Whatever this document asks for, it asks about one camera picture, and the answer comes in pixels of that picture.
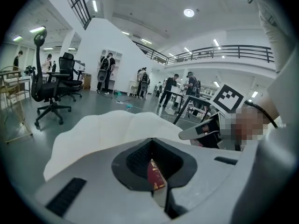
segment floor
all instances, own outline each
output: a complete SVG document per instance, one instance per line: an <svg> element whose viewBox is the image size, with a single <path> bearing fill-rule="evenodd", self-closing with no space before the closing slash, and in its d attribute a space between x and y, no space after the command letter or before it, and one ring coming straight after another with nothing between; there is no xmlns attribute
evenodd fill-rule
<svg viewBox="0 0 299 224"><path fill-rule="evenodd" d="M158 98L150 94L147 95L147 100L139 100L126 95L116 97L110 94L105 96L93 91L82 91L81 93L83 97L76 96L76 102L73 102L70 97L62 98L61 105L72 106L71 113L68 113L67 110L60 111L64 118L63 125L59 125L56 115L50 113L40 120L39 129L34 125L37 117L36 109L47 105L47 103L38 103L32 98L22 100L26 122L33 136L13 141L8 145L1 145L0 151L12 184L17 185L27 194L33 195L44 183L43 170L50 159L52 146L57 135L72 129L82 117L100 115L113 110L127 110L126 104L117 103L117 101L123 101L133 106L129 110L131 113L154 112L170 122L176 118L176 116L169 116L163 108L158 107ZM198 118L186 116L179 120L177 125L182 129L187 129L199 121ZM6 122L8 136L13 132L15 133L19 127L17 118L10 115Z"/></svg>

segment chair backrest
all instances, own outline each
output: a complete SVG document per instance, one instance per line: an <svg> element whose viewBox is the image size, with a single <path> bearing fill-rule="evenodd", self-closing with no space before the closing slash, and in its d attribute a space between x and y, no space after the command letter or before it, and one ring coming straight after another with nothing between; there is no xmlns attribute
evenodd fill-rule
<svg viewBox="0 0 299 224"><path fill-rule="evenodd" d="M39 96L43 85L43 73L41 68L41 61L39 57L40 47L43 45L45 38L47 37L46 29L42 30L34 37L34 43L36 45L36 69L37 73L33 70L32 72L32 86L31 86L31 97L39 102L43 98Z"/></svg>
<svg viewBox="0 0 299 224"><path fill-rule="evenodd" d="M60 67L60 74L68 74L70 77L67 77L66 80L73 80L74 74L73 69L75 66L74 55L65 52L63 57L59 58L59 67Z"/></svg>

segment black t-shirt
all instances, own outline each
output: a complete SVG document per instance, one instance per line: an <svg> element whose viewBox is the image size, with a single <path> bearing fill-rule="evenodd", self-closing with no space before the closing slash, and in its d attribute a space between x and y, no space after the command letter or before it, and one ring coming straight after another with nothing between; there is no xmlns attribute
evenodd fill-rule
<svg viewBox="0 0 299 224"><path fill-rule="evenodd" d="M19 57L18 56L16 56L14 59L14 66L19 67Z"/></svg>
<svg viewBox="0 0 299 224"><path fill-rule="evenodd" d="M189 78L189 84L193 84L192 87L188 87L187 91L186 91L186 95L192 95L193 93L193 87L195 86L196 83L196 78L194 77L190 77Z"/></svg>
<svg viewBox="0 0 299 224"><path fill-rule="evenodd" d="M112 65L115 65L115 60L114 60L113 57L110 58L110 69L109 69L109 71L111 71L111 69L112 69Z"/></svg>
<svg viewBox="0 0 299 224"><path fill-rule="evenodd" d="M165 91L171 91L171 86L177 86L177 82L169 77L166 82Z"/></svg>

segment office chair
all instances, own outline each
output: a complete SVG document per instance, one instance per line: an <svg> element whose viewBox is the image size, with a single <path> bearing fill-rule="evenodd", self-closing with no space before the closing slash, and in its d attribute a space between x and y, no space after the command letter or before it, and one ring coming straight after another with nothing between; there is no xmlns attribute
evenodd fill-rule
<svg viewBox="0 0 299 224"><path fill-rule="evenodd" d="M82 71L76 71L74 69L74 65L75 60L73 54L65 52L63 57L59 58L59 66L60 68L62 68L62 70L60 69L60 73L70 75L69 77L62 79L61 82L64 85L72 88L68 94L64 94L61 97L66 95L71 96L73 98L73 101L75 102L76 99L74 95L79 95L80 98L82 98L82 95L80 93L76 93L76 91L79 91L81 89L82 81L79 81L79 78L82 75ZM74 72L78 75L77 80L74 80Z"/></svg>
<svg viewBox="0 0 299 224"><path fill-rule="evenodd" d="M42 100L44 100L45 102L47 101L50 102L50 104L47 106L37 108L38 117L36 119L36 122L34 123L36 127L39 126L38 121L49 112L53 112L59 117L60 125L63 124L63 119L57 110L68 109L68 112L71 112L70 106L57 105L56 103L56 101L59 99L58 98L59 96L70 92L69 87L60 83L61 78L66 78L69 77L70 75L57 74L56 72L47 72L47 74L49 74L51 77L55 77L56 81L54 83L52 82L43 83L43 74L42 74L39 52L40 52L40 47L43 45L46 36L47 36L47 31L46 29L44 29L34 37L34 43L36 45L37 74L35 74L35 71L33 70L31 97L37 102L40 102Z"/></svg>

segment backpack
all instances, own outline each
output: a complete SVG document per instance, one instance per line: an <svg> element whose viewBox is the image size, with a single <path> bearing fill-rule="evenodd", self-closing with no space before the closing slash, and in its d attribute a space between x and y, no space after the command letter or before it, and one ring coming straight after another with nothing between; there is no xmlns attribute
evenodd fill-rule
<svg viewBox="0 0 299 224"><path fill-rule="evenodd" d="M200 80L197 80L195 77L193 78L195 79L195 84L192 87L192 93L196 96L200 93Z"/></svg>
<svg viewBox="0 0 299 224"><path fill-rule="evenodd" d="M145 72L144 74L143 74L143 76L141 77L141 81L145 81L145 82L147 82L148 81L148 74Z"/></svg>
<svg viewBox="0 0 299 224"><path fill-rule="evenodd" d="M104 58L104 60L102 61L102 64L101 64L101 70L109 70L110 68L110 59L111 57L109 58Z"/></svg>

